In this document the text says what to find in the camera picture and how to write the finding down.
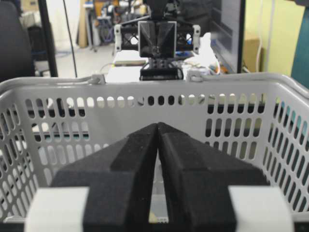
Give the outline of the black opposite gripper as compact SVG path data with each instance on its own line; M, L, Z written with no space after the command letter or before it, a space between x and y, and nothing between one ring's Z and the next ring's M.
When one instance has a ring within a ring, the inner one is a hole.
M177 52L199 53L201 27L181 20L131 20L114 26L115 50L138 51L148 62L140 69L141 81L183 80L173 64Z

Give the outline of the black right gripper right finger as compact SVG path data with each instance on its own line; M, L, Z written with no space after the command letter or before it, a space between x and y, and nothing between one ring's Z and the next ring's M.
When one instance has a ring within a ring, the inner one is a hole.
M292 232L278 187L263 172L168 124L158 124L169 215L192 232Z

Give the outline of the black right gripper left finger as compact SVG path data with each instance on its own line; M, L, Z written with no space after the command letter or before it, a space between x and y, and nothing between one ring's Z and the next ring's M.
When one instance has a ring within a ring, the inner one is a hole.
M27 232L132 232L148 226L157 125L60 169L31 203Z

